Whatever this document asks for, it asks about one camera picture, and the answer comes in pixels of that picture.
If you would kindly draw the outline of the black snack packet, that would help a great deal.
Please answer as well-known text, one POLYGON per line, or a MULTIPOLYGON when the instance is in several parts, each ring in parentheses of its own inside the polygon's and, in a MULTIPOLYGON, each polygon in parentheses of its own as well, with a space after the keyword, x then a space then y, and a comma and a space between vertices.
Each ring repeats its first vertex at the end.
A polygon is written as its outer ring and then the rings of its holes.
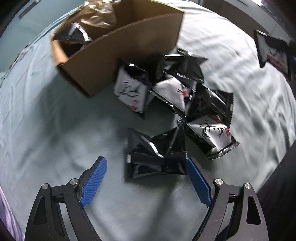
POLYGON ((182 126, 154 137, 129 130, 126 155, 129 178, 163 173, 186 175, 186 161, 185 131, 182 126))
POLYGON ((68 57, 85 48, 92 39, 79 23, 71 25, 56 33, 53 40, 57 40, 68 57))

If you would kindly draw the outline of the lilac duvet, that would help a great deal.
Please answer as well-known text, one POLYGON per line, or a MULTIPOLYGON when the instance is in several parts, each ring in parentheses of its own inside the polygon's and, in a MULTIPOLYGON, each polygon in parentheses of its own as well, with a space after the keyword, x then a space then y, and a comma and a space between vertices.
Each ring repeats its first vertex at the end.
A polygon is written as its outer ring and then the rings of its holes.
POLYGON ((25 236, 1 188, 1 240, 24 240, 25 236))

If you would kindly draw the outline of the white deer snack packet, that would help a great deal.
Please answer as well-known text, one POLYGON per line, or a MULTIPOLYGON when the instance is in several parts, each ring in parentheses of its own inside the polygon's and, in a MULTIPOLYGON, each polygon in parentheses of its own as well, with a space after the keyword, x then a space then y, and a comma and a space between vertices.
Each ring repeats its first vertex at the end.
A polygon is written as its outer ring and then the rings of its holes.
POLYGON ((217 115, 205 115, 189 121, 184 129, 208 160, 223 157, 240 144, 217 115))

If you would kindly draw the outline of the white cabinet unit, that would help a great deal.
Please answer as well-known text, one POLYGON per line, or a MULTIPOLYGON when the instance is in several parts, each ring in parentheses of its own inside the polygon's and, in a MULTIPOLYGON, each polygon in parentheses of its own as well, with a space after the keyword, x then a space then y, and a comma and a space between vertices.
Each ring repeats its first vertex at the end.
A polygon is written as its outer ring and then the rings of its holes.
POLYGON ((197 1, 197 4, 227 18, 250 36, 258 29, 295 40, 295 17, 290 19, 275 1, 197 1))

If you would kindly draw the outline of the black wall bracket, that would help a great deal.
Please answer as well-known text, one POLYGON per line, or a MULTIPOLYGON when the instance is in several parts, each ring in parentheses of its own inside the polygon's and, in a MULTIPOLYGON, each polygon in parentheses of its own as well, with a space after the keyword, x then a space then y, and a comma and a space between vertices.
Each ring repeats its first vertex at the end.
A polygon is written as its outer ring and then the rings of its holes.
POLYGON ((34 0, 31 4, 29 4, 18 16, 19 19, 22 19, 30 10, 32 10, 41 0, 34 0))

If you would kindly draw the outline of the white snack packet near box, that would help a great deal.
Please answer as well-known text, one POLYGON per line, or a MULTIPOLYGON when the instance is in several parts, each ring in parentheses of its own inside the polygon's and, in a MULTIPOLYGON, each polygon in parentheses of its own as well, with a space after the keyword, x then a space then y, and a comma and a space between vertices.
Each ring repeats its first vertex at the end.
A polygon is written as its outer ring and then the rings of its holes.
POLYGON ((114 82, 113 93, 117 99, 144 118, 146 109, 154 98, 147 72, 131 62, 119 59, 114 82))

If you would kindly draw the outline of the brown cardboard box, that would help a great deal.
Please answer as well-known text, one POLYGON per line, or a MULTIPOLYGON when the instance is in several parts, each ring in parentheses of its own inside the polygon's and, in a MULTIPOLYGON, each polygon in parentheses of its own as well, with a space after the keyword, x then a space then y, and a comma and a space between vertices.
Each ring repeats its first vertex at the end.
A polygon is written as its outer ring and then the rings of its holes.
POLYGON ((120 1, 112 6, 116 25, 103 29, 82 23, 92 42, 70 57, 51 36, 55 65, 86 97, 95 96, 112 83, 119 58, 138 61, 163 54, 178 40, 184 15, 180 8, 159 1, 120 1))

